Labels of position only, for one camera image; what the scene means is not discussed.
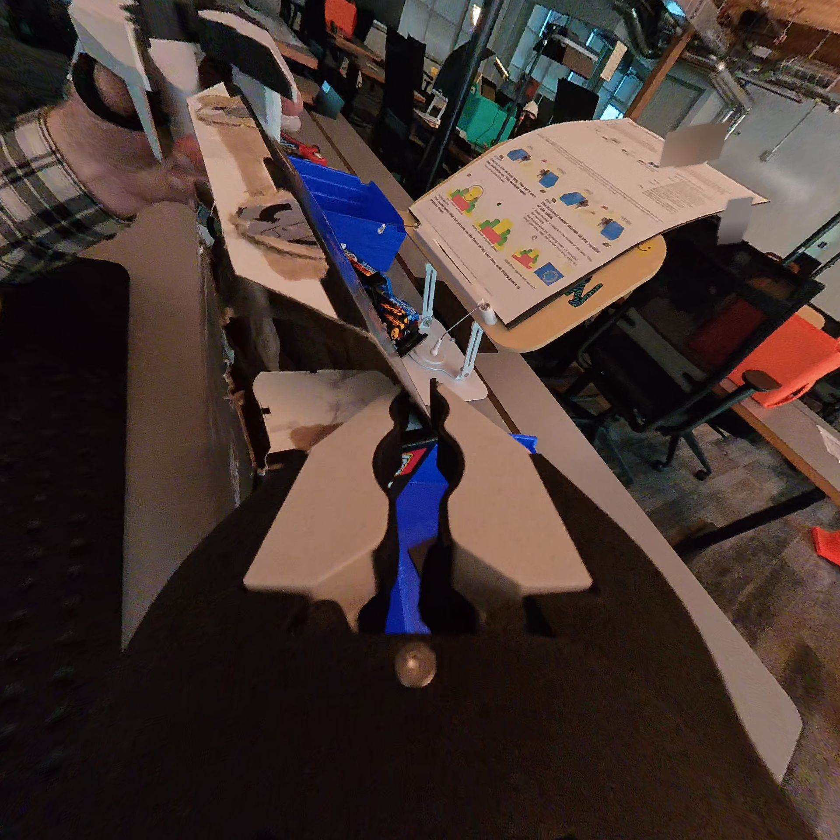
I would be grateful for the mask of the black office chair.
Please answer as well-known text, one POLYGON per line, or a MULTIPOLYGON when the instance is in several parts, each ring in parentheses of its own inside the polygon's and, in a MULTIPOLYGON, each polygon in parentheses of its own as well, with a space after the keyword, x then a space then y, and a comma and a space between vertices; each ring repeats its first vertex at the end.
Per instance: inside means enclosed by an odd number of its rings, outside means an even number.
POLYGON ((695 477, 711 475, 695 430, 738 400, 769 390, 774 379, 752 368, 749 384, 730 396, 716 388, 824 289, 746 245, 723 250, 690 255, 670 248, 652 280, 598 318, 578 352, 582 375, 567 392, 570 400, 593 385, 606 400, 606 411, 576 420, 589 440, 620 418, 636 434, 667 438, 667 455, 652 462, 654 469, 671 466, 684 443, 700 462, 695 477))

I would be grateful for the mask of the black orange toy monster truck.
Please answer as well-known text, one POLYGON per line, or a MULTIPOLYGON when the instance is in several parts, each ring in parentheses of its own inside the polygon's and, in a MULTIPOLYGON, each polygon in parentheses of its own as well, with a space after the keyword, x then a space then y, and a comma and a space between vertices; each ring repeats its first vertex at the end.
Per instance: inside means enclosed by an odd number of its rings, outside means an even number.
POLYGON ((364 291, 373 303, 395 350, 400 357, 405 357, 425 339, 425 335, 419 328, 419 313, 409 303, 394 294, 388 276, 375 271, 344 244, 342 248, 360 279, 364 291))

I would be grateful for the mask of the printed instruction sheet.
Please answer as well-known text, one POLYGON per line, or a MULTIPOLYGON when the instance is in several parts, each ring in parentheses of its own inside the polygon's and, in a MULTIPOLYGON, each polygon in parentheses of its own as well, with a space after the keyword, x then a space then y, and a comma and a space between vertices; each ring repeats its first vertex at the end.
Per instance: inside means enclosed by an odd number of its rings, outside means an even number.
POLYGON ((649 239, 769 200, 706 162, 662 167, 630 119, 562 122, 494 145, 415 201, 421 244, 507 327, 649 239))

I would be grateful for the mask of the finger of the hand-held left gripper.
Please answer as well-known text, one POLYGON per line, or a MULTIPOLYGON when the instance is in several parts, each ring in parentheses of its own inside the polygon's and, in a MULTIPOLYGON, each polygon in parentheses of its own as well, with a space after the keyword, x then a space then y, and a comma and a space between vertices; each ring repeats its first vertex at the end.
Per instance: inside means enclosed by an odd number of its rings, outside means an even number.
POLYGON ((302 96, 270 32, 247 17, 203 9, 196 13, 196 34, 206 56, 239 90, 270 136, 299 129, 302 96))
POLYGON ((154 157, 163 162, 153 110, 158 103, 157 90, 133 7, 133 2, 70 2, 68 14, 77 36, 72 60, 77 62, 79 56, 88 56, 122 79, 154 157))

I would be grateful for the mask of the red toy vehicle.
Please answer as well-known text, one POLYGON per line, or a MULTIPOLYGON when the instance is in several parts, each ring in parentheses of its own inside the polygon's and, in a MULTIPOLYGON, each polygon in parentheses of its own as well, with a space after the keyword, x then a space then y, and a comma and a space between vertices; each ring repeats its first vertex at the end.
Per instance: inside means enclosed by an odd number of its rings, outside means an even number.
POLYGON ((280 146, 292 158, 315 165, 329 166, 327 158, 316 144, 303 143, 286 132, 280 135, 280 146))

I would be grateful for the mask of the person's left forearm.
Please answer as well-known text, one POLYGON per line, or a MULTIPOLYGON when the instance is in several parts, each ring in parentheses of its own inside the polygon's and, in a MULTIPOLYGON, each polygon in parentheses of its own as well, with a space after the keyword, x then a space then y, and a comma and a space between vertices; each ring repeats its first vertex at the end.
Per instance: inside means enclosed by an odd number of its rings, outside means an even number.
POLYGON ((115 238, 134 220, 106 210, 79 182, 47 125, 20 114, 1 137, 1 282, 17 285, 115 238))

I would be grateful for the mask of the blue bin with white sticker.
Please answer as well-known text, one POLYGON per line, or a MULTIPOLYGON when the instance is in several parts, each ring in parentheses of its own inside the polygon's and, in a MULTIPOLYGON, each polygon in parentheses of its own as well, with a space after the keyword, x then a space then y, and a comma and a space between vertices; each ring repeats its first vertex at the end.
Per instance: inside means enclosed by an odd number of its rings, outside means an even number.
POLYGON ((341 245, 385 273, 406 238, 403 218, 374 183, 326 165, 291 158, 341 245))

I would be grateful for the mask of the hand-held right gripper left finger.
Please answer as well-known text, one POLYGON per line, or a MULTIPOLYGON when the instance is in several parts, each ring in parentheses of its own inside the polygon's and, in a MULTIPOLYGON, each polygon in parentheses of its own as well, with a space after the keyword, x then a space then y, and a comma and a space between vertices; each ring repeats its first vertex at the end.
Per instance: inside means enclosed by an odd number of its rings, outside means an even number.
POLYGON ((402 406, 402 394, 378 397, 314 445, 245 573, 248 591, 335 602, 359 631, 390 507, 375 453, 400 431, 402 406))

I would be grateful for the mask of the blue plastic bin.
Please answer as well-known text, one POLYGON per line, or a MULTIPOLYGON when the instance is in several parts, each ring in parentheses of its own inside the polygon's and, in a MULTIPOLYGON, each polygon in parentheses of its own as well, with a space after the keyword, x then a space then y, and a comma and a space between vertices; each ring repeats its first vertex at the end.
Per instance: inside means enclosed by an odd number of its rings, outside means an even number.
POLYGON ((438 535, 438 510, 448 488, 437 467, 437 440, 420 429, 406 433, 402 443, 402 465, 392 487, 396 497, 399 541, 398 569, 385 620, 390 635, 428 634, 419 612, 421 572, 409 550, 438 535))

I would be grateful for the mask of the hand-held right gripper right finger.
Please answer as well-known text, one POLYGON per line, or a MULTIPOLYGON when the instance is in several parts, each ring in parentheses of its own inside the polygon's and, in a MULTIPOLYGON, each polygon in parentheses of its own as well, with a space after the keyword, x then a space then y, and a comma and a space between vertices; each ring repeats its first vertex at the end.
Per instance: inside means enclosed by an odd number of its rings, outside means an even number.
POLYGON ((526 599, 590 590, 592 576, 531 453, 446 385, 430 387, 446 489, 422 568, 427 628, 471 635, 526 599))

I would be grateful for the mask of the person's left hand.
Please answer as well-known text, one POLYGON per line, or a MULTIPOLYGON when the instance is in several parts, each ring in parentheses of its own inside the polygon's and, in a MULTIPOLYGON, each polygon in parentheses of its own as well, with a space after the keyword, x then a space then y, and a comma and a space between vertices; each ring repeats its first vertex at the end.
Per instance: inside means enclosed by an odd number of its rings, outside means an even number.
POLYGON ((193 136, 177 140, 160 162, 144 132, 104 121, 67 83, 64 101, 48 109, 47 129, 86 191, 110 214, 129 219, 157 203, 191 206, 207 183, 201 150, 193 136))

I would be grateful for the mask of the neighbouring grey desk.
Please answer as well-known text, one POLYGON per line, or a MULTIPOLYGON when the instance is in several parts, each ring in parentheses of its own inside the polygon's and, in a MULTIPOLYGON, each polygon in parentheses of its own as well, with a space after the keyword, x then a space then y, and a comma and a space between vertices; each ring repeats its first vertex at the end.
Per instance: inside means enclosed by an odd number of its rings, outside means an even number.
POLYGON ((731 408, 839 507, 839 433, 800 401, 768 408, 747 397, 731 408))

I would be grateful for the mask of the green bin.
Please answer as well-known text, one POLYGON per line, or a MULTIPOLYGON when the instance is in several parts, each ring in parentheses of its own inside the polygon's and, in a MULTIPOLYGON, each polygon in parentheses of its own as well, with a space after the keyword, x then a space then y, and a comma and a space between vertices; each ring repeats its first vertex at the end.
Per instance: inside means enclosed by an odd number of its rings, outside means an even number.
POLYGON ((470 91, 456 126, 466 140, 482 148, 510 138, 516 117, 475 91, 470 91))

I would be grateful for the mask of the black cardboard toy box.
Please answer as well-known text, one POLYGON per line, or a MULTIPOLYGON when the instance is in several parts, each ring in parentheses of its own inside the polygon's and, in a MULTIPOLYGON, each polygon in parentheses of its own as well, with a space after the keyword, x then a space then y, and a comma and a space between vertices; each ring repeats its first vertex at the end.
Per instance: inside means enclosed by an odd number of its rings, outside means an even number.
POLYGON ((213 276, 232 359, 227 378, 253 467, 277 469, 378 396, 411 400, 404 451, 436 444, 428 407, 319 198, 306 161, 277 148, 240 97, 218 85, 188 100, 201 145, 217 234, 213 276))

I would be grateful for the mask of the black pole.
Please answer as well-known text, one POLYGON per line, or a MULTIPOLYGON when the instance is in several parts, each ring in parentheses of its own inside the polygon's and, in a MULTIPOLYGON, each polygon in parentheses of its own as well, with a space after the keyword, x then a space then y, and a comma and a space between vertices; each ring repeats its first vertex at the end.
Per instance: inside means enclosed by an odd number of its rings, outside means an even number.
POLYGON ((482 4, 473 34, 465 44, 460 67, 454 76, 453 95, 448 98, 440 127, 436 129, 423 158, 419 171, 423 177, 421 180, 423 193, 427 193, 434 186, 436 174, 448 146, 448 141, 463 111, 480 63, 487 58, 485 54, 488 51, 489 40, 503 6, 503 1, 489 1, 482 4))

